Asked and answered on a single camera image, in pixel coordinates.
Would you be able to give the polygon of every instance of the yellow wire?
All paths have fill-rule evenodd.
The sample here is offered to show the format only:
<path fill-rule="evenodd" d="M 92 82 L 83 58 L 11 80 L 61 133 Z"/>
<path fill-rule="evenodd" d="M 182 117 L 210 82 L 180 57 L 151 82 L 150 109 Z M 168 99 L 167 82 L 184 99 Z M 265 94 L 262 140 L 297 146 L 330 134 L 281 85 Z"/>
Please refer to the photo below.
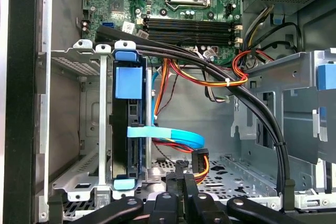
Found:
<path fill-rule="evenodd" d="M 175 65 L 176 68 L 178 68 L 178 70 L 184 74 L 185 76 L 195 80 L 195 81 L 198 81 L 200 83 L 202 83 L 204 86 L 216 86 L 216 87 L 226 87 L 227 86 L 227 83 L 226 82 L 212 82 L 212 83 L 208 83 L 208 82 L 205 82 L 205 81 L 201 81 L 201 80 L 198 80 L 197 78 L 191 76 L 190 74 L 187 74 L 186 72 L 184 72 L 183 70 L 180 69 L 180 67 L 176 64 L 175 61 L 173 61 L 173 64 Z M 243 81 L 230 81 L 230 85 L 235 85 L 235 84 L 244 84 L 245 82 L 247 82 L 247 78 L 246 80 L 243 80 Z"/>
<path fill-rule="evenodd" d="M 161 93 L 163 91 L 163 83 L 166 79 L 166 68 L 168 66 L 168 61 L 167 59 L 164 59 L 164 64 L 163 64 L 163 68 L 162 68 L 162 79 L 161 79 L 161 85 L 160 85 L 160 92 L 159 95 L 156 99 L 156 103 L 155 103 L 155 107 L 154 107 L 154 115 L 157 114 L 157 111 L 159 110 L 159 100 L 160 100 L 160 96 L 162 96 L 163 94 Z"/>
<path fill-rule="evenodd" d="M 267 12 L 265 12 L 265 15 L 264 15 L 263 17 L 267 17 L 268 14 L 273 10 L 273 8 L 274 8 L 274 5 L 271 6 Z M 253 37 L 255 36 L 257 30 L 258 30 L 258 26 L 256 27 L 256 29 L 254 29 L 253 33 L 251 34 L 251 38 L 250 38 L 250 40 L 248 41 L 248 46 L 251 46 L 251 44 L 252 44 L 252 39 L 253 39 Z"/>
<path fill-rule="evenodd" d="M 204 156 L 204 160 L 205 160 L 205 170 L 202 173 L 196 174 L 195 178 L 199 178 L 202 177 L 203 175 L 207 174 L 209 172 L 209 161 L 206 158 L 206 156 Z"/>

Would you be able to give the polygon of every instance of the black ram slot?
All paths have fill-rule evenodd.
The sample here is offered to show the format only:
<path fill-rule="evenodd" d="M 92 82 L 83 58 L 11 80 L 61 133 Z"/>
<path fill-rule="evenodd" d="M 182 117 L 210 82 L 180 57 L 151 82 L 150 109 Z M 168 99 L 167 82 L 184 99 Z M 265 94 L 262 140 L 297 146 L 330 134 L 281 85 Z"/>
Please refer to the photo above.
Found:
<path fill-rule="evenodd" d="M 232 38 L 231 34 L 207 34 L 207 33 L 188 33 L 188 32 L 173 32 L 173 31 L 150 31 L 150 35 L 169 35 L 169 36 L 182 36 L 182 37 L 214 37 L 214 38 Z"/>
<path fill-rule="evenodd" d="M 188 26 L 188 27 L 227 27 L 230 28 L 232 25 L 228 23 L 221 23 L 221 22 L 208 22 L 206 24 L 199 24 L 197 22 L 187 22 L 187 23 L 179 23 L 179 22 L 166 22 L 166 21 L 161 21 L 161 22 L 152 22 L 149 21 L 147 22 L 148 25 L 150 26 L 163 26 L 163 25 L 168 25 L 168 26 Z"/>
<path fill-rule="evenodd" d="M 148 23 L 166 23 L 166 24 L 194 24 L 198 26 L 202 25 L 213 25 L 213 26 L 221 26 L 227 25 L 231 26 L 231 23 L 228 22 L 209 22 L 209 21 L 198 21 L 198 20 L 179 20 L 179 19 L 158 19 L 158 18 L 150 18 L 148 19 Z"/>
<path fill-rule="evenodd" d="M 211 33 L 214 32 L 214 27 L 184 27 L 184 26 L 149 26 L 149 31 L 158 30 L 158 31 L 165 31 L 165 30 L 175 30 L 175 31 L 192 31 L 192 32 L 199 32 L 199 33 Z M 219 27 L 216 27 L 215 33 L 227 33 L 231 34 L 229 32 L 228 28 L 221 29 Z"/>

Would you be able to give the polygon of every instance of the sata port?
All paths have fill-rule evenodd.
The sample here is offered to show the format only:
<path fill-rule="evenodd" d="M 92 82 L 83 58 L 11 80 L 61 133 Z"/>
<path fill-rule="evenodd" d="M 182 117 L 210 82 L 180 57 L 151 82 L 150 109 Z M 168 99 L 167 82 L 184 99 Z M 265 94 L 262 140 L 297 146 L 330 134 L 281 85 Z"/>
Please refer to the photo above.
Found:
<path fill-rule="evenodd" d="M 106 26 L 106 27 L 114 28 L 114 23 L 113 22 L 103 22 L 102 25 Z"/>

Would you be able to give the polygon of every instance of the cable bundle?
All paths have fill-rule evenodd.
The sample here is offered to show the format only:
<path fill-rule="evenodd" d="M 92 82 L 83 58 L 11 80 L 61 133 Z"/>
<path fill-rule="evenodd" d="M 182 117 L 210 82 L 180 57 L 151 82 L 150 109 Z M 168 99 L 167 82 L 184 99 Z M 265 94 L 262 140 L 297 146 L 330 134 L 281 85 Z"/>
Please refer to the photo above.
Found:
<path fill-rule="evenodd" d="M 172 140 L 169 140 L 169 139 L 165 139 L 165 140 L 161 140 L 161 139 L 158 139 L 158 138 L 153 138 L 152 139 L 153 143 L 155 144 L 155 146 L 157 147 L 157 145 L 163 145 L 163 146 L 169 146 L 179 152 L 183 152 L 183 153 L 190 153 L 192 151 L 194 151 L 195 149 L 187 146 L 187 145 L 184 145 L 184 144 L 178 144 L 178 143 L 174 143 Z M 174 163 L 173 161 L 171 161 L 166 155 L 163 154 L 163 156 L 168 159 L 170 162 Z M 209 160 L 206 156 L 204 156 L 204 171 L 199 173 L 199 174 L 196 174 L 195 175 L 195 181 L 197 184 L 200 184 L 203 182 L 203 180 L 205 180 L 206 178 L 206 175 L 209 173 Z"/>
<path fill-rule="evenodd" d="M 134 35 L 123 33 L 121 31 L 116 31 L 112 28 L 102 26 L 98 28 L 97 34 L 98 36 L 105 39 L 113 39 L 115 36 L 118 36 L 118 39 L 134 41 L 137 44 L 137 50 L 140 54 L 148 57 L 169 59 L 172 63 L 170 66 L 175 67 L 177 70 L 179 70 L 179 67 L 178 65 L 176 66 L 175 63 L 177 64 L 177 62 L 179 61 L 195 65 L 201 70 L 207 72 L 217 81 L 203 82 L 199 80 L 194 80 L 193 78 L 190 78 L 188 75 L 185 75 L 181 71 L 180 73 L 183 74 L 184 77 L 188 77 L 193 82 L 201 84 L 203 86 L 211 85 L 213 87 L 226 87 L 234 96 L 240 99 L 241 102 L 246 107 L 248 107 L 256 115 L 256 117 L 258 117 L 260 122 L 264 125 L 265 129 L 268 131 L 271 138 L 273 139 L 278 158 L 277 191 L 278 193 L 283 194 L 283 203 L 285 209 L 287 210 L 294 208 L 294 188 L 293 181 L 290 179 L 288 152 L 279 124 L 277 123 L 270 109 L 242 85 L 247 81 L 247 76 L 243 72 L 239 72 L 238 67 L 236 68 L 236 62 L 239 60 L 240 57 L 248 54 L 248 52 L 242 52 L 233 61 L 234 72 L 238 74 L 240 78 L 239 80 L 235 80 L 228 73 L 224 72 L 219 66 L 216 66 L 210 61 L 202 59 L 196 54 L 189 52 L 181 47 L 150 41 Z"/>

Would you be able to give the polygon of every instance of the black cable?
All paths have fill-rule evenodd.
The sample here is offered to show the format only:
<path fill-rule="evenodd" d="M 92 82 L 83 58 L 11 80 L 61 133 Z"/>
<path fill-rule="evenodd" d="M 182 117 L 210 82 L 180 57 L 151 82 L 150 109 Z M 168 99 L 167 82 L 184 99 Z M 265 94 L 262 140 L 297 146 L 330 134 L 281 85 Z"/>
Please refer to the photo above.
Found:
<path fill-rule="evenodd" d="M 288 46 L 290 49 L 293 49 L 295 52 L 298 52 L 298 48 L 296 46 L 292 45 L 289 41 L 282 41 L 282 40 L 274 41 L 274 42 L 260 48 L 260 51 L 265 51 L 266 49 L 268 49 L 270 47 L 277 48 L 278 45 Z"/>
<path fill-rule="evenodd" d="M 233 80 L 230 75 L 223 72 L 220 68 L 216 67 L 212 63 L 206 62 L 205 60 L 203 60 L 199 57 L 194 57 L 190 54 L 184 54 L 184 53 L 181 53 L 181 52 L 171 51 L 171 50 L 163 49 L 163 48 L 155 48 L 155 47 L 153 48 L 153 47 L 141 46 L 141 45 L 139 45 L 138 47 L 141 48 L 141 49 L 150 50 L 150 51 L 139 51 L 141 54 L 156 56 L 156 57 L 176 59 L 176 60 L 181 60 L 181 58 L 183 58 L 184 61 L 188 61 L 189 63 L 195 64 L 196 66 L 199 66 L 200 68 L 203 67 L 204 69 L 206 69 L 206 71 L 208 71 L 212 76 L 214 76 L 218 80 L 223 80 L 224 81 L 225 78 L 230 78 L 231 80 Z M 238 97 L 239 99 L 242 98 L 240 100 L 242 100 L 242 102 L 248 108 L 250 108 L 253 112 L 256 112 L 256 110 L 251 106 L 251 104 L 254 103 L 257 110 L 262 111 L 262 113 L 265 115 L 264 118 L 261 118 L 257 115 L 257 113 L 255 113 L 259 117 L 259 119 L 263 122 L 263 124 L 264 125 L 267 124 L 266 120 L 268 120 L 270 122 L 270 125 L 273 128 L 273 130 L 275 132 L 275 136 L 276 136 L 276 138 L 274 139 L 275 143 L 283 143 L 284 142 L 284 140 L 283 140 L 284 137 L 282 135 L 281 129 L 280 129 L 274 115 L 272 114 L 272 112 L 269 110 L 269 108 L 264 103 L 262 103 L 258 98 L 256 98 L 253 94 L 251 94 L 246 88 L 244 88 L 242 86 L 231 86 L 231 87 L 227 87 L 227 88 L 236 97 Z M 286 179 L 289 178 L 288 156 L 284 157 L 284 162 L 287 163 L 287 164 L 284 165 L 285 171 L 284 171 L 284 176 L 283 176 L 282 179 L 286 180 Z"/>
<path fill-rule="evenodd" d="M 296 29 L 296 32 L 297 32 L 297 50 L 299 52 L 302 52 L 303 51 L 303 39 L 302 39 L 301 29 L 297 24 L 295 24 L 293 22 L 286 22 L 286 23 L 283 23 L 281 25 L 278 25 L 278 26 L 274 27 L 273 29 L 271 29 L 270 31 L 268 31 L 267 33 L 262 35 L 259 39 L 257 39 L 257 41 L 255 41 L 251 46 L 249 46 L 248 49 L 256 47 L 262 41 L 264 41 L 267 37 L 269 37 L 270 35 L 272 35 L 276 31 L 278 31 L 278 30 L 280 30 L 284 27 L 287 27 L 287 26 L 295 26 L 295 29 Z"/>
<path fill-rule="evenodd" d="M 160 110 L 158 111 L 158 115 L 160 114 L 160 112 L 161 112 L 165 107 L 168 106 L 168 104 L 169 104 L 170 101 L 172 100 L 172 98 L 173 98 L 173 94 L 174 94 L 174 90 L 175 90 L 175 86 L 176 86 L 176 82 L 177 82 L 177 79 L 178 79 L 178 74 L 176 74 L 176 77 L 175 77 L 175 80 L 174 80 L 174 84 L 173 84 L 173 88 L 172 88 L 172 92 L 171 92 L 171 94 L 170 94 L 170 97 L 169 97 L 168 101 L 166 102 L 166 104 L 165 104 L 162 108 L 160 108 Z"/>
<path fill-rule="evenodd" d="M 207 71 L 211 76 L 215 77 L 218 80 L 225 81 L 226 78 L 230 80 L 234 80 L 230 75 L 222 71 L 220 68 L 212 64 L 211 62 L 206 62 L 204 59 L 197 57 L 196 55 L 190 53 L 187 50 L 182 48 L 178 48 L 176 46 L 167 45 L 164 43 L 158 43 L 146 39 L 142 39 L 137 36 L 133 36 L 121 31 L 116 31 L 111 28 L 102 27 L 100 26 L 97 30 L 97 34 L 101 37 L 109 38 L 112 37 L 115 39 L 124 39 L 124 40 L 133 40 L 137 44 L 137 49 L 139 53 L 147 55 L 147 56 L 154 56 L 159 58 L 169 58 L 174 60 L 183 60 L 184 62 L 191 63 L 204 69 Z M 290 173 L 289 173 L 289 161 L 288 161 L 288 153 L 287 148 L 284 143 L 284 137 L 282 135 L 281 129 L 270 111 L 270 109 L 261 102 L 257 97 L 255 97 L 252 93 L 250 93 L 245 87 L 243 86 L 230 86 L 227 87 L 228 90 L 232 92 L 236 97 L 238 97 L 249 109 L 251 109 L 255 115 L 260 119 L 266 129 L 270 128 L 269 134 L 271 136 L 275 136 L 275 146 L 277 149 L 277 153 L 280 157 L 280 164 L 281 166 L 280 171 L 283 169 L 284 173 L 279 173 L 279 177 L 281 180 L 280 183 L 280 191 L 284 193 L 284 186 L 285 181 L 290 180 Z"/>
<path fill-rule="evenodd" d="M 143 53 L 145 55 L 149 54 L 152 56 L 156 56 L 156 57 L 165 57 L 165 58 L 170 58 L 170 59 L 181 59 L 178 56 L 173 56 L 173 55 L 167 55 L 167 54 L 161 54 L 158 52 L 150 52 L 150 51 L 139 51 L 139 53 Z M 195 57 L 194 59 L 195 61 L 205 61 L 202 60 L 200 58 Z M 199 65 L 199 67 L 201 67 L 201 65 L 198 62 L 190 62 L 193 63 L 195 65 Z M 212 67 L 211 65 L 206 66 L 206 70 L 209 71 L 211 74 L 213 75 L 217 75 L 219 80 L 225 80 L 224 76 L 219 75 L 218 73 L 214 73 L 212 72 L 212 69 L 210 68 Z M 279 125 L 277 124 L 273 114 L 270 112 L 270 110 L 256 97 L 254 97 L 254 95 L 252 95 L 249 91 L 247 91 L 245 88 L 243 88 L 242 86 L 232 86 L 232 87 L 228 87 L 228 89 L 230 89 L 230 91 L 236 96 L 238 97 L 248 108 L 250 108 L 253 113 L 260 119 L 260 121 L 263 123 L 263 125 L 265 125 L 266 129 L 269 131 L 269 134 L 272 136 L 274 142 L 275 142 L 275 146 L 276 146 L 276 150 L 277 150 L 277 154 L 278 154 L 278 161 L 279 163 L 279 167 L 280 167 L 280 188 L 278 188 L 278 191 L 283 192 L 283 188 L 285 186 L 285 180 L 289 179 L 289 161 L 288 161 L 288 154 L 287 154 L 287 149 L 285 145 L 278 145 L 279 143 L 283 143 L 284 142 L 284 138 L 281 134 L 281 130 L 279 128 Z M 246 99 L 246 97 L 244 95 L 242 95 L 243 93 L 249 93 L 252 97 L 250 97 L 249 99 Z M 258 100 L 260 103 L 262 103 L 262 105 L 255 105 L 253 103 L 251 103 L 251 101 L 253 101 L 254 103 L 256 102 L 255 99 L 253 99 L 253 97 Z M 265 113 L 264 109 L 266 107 L 266 110 L 269 111 L 270 114 Z M 264 115 L 260 114 L 260 109 L 263 110 Z"/>
<path fill-rule="evenodd" d="M 171 162 L 171 163 L 173 163 L 173 164 L 175 165 L 175 162 L 173 162 L 170 158 L 168 158 L 168 157 L 163 153 L 163 151 L 160 150 L 160 148 L 158 147 L 158 145 L 157 145 L 154 141 L 153 141 L 153 144 L 154 144 L 155 148 L 157 149 L 157 151 L 160 152 L 161 155 L 162 155 L 166 160 L 168 160 L 169 162 Z"/>

